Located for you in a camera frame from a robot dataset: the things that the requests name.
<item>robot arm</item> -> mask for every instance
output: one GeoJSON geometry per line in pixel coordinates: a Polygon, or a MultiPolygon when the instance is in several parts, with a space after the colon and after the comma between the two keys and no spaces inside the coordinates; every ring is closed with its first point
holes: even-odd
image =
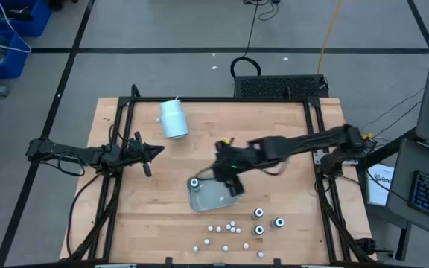
{"type": "Polygon", "coordinates": [[[212,165],[214,177],[223,182],[232,196],[242,194],[244,187],[238,174],[245,171],[275,167],[297,153],[337,146],[330,154],[320,159],[324,174],[331,175],[342,170],[342,162],[360,155],[365,144],[358,129],[349,125],[295,138],[271,136],[248,141],[247,148],[231,146],[231,141],[216,143],[216,160],[212,165]]]}
{"type": "Polygon", "coordinates": [[[34,139],[30,142],[26,156],[31,162],[45,162],[51,159],[72,162],[82,166],[90,166],[98,173],[111,174],[118,168],[136,163],[142,163],[146,176],[151,176],[148,162],[151,162],[165,149],[163,146],[149,145],[142,142],[140,133],[135,132],[135,138],[131,138],[124,148],[117,144],[108,144],[100,147],[77,148],[62,144],[55,144],[49,139],[34,139]]]}

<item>wooden table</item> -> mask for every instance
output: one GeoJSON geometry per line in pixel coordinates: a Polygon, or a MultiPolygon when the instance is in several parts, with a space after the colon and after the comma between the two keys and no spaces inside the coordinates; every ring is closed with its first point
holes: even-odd
{"type": "MultiPolygon", "coordinates": [[[[117,98],[99,99],[89,146],[108,143],[107,133],[115,117],[117,101],[117,98]]],[[[321,99],[321,104],[326,129],[344,124],[338,99],[321,99]]],[[[328,264],[311,153],[291,156],[281,176],[268,176],[258,170],[242,173],[246,193],[233,206],[194,212],[188,204],[186,180],[214,161],[216,141],[235,137],[235,146],[244,147],[246,141],[267,135],[307,134],[303,105],[185,102],[182,107],[190,133],[180,140],[171,140],[164,138],[162,127],[156,122],[159,103],[135,105],[131,132],[140,131],[144,141],[164,145],[165,150],[153,161],[151,178],[145,177],[141,165],[124,169],[110,262],[163,263],[165,257],[173,257],[178,264],[271,264],[274,258],[281,258],[283,264],[328,264]],[[255,208],[264,209],[263,219],[251,219],[255,208]],[[285,219],[282,229],[269,227],[274,217],[285,219]],[[240,234],[226,230],[231,220],[242,228],[240,234]],[[261,238],[251,233],[257,224],[266,229],[261,238]],[[222,226],[223,231],[208,232],[208,226],[222,226]],[[204,245],[205,238],[211,240],[209,246],[204,245]],[[244,243],[250,245],[248,250],[243,248],[244,243]],[[199,252],[192,251],[195,245],[199,246],[199,252]],[[223,252],[224,245],[229,246],[229,252],[223,252]],[[258,258],[257,251],[263,251],[265,257],[258,258]]],[[[93,171],[90,172],[80,178],[77,191],[93,177],[93,171]]],[[[353,167],[345,167],[344,174],[357,179],[353,167]]],[[[102,179],[98,179],[77,201],[72,248],[82,242],[93,226],[101,182],[102,179]]],[[[371,237],[359,186],[338,179],[337,187],[347,229],[354,238],[371,237]]],[[[341,259],[337,230],[332,227],[337,259],[341,259]]],[[[98,257],[102,255],[104,238],[105,230],[101,232],[98,257]]],[[[64,245],[61,257],[65,256],[64,245]]]]}

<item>white cup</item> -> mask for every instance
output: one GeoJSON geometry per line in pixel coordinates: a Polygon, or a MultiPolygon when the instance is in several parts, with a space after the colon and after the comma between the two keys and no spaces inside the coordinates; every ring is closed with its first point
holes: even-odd
{"type": "Polygon", "coordinates": [[[170,100],[160,104],[159,122],[166,138],[182,138],[188,134],[185,113],[179,100],[170,100]]]}

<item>concrete floor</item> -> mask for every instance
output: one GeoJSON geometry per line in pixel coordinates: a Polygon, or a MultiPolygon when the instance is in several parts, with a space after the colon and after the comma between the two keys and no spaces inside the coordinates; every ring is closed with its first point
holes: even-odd
{"type": "MultiPolygon", "coordinates": [[[[66,2],[53,13],[45,33],[27,39],[34,48],[71,48],[88,0],[66,2]]],[[[415,0],[429,32],[429,1],[415,0]]],[[[320,48],[335,1],[284,0],[279,14],[256,21],[252,47],[320,48]]],[[[269,10],[260,7],[260,12],[269,10]]],[[[52,127],[53,141],[86,145],[96,101],[128,95],[136,83],[144,96],[232,96],[229,64],[240,53],[218,53],[247,43],[253,6],[241,0],[96,0],[81,48],[213,48],[209,53],[77,54],[52,127]]],[[[329,48],[428,48],[407,1],[345,0],[329,48]]],[[[0,80],[11,93],[0,98],[0,245],[28,172],[28,142],[38,138],[69,54],[32,53],[19,79],[0,80]]],[[[252,53],[263,74],[314,74],[318,53],[252,53]]],[[[343,105],[346,121],[362,127],[425,85],[429,53],[326,54],[322,72],[330,94],[343,105]]],[[[254,74],[237,66],[238,74],[254,74]]],[[[378,132],[406,112],[421,95],[366,128],[378,132]]],[[[416,123],[418,109],[382,135],[395,138],[416,123]]],[[[56,261],[66,230],[76,179],[46,166],[39,168],[6,265],[56,261]]],[[[370,217],[381,248],[394,249],[399,229],[370,217]]],[[[389,264],[429,267],[429,234],[412,231],[405,262],[379,256],[389,264]]]]}

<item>blue bin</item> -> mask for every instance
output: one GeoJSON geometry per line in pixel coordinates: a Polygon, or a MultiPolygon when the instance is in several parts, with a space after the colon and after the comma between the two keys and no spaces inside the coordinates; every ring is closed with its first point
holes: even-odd
{"type": "MultiPolygon", "coordinates": [[[[11,48],[18,48],[23,51],[28,50],[28,47],[15,31],[0,31],[0,37],[10,40],[11,48]]],[[[27,57],[27,53],[7,50],[4,61],[0,63],[0,79],[20,77],[27,57]]]]}
{"type": "MultiPolygon", "coordinates": [[[[9,3],[26,4],[34,6],[31,12],[33,20],[30,22],[10,20],[10,24],[20,36],[41,36],[51,17],[51,9],[45,3],[45,0],[0,0],[2,6],[9,3]]],[[[0,20],[0,31],[10,30],[5,20],[0,20]]]]}

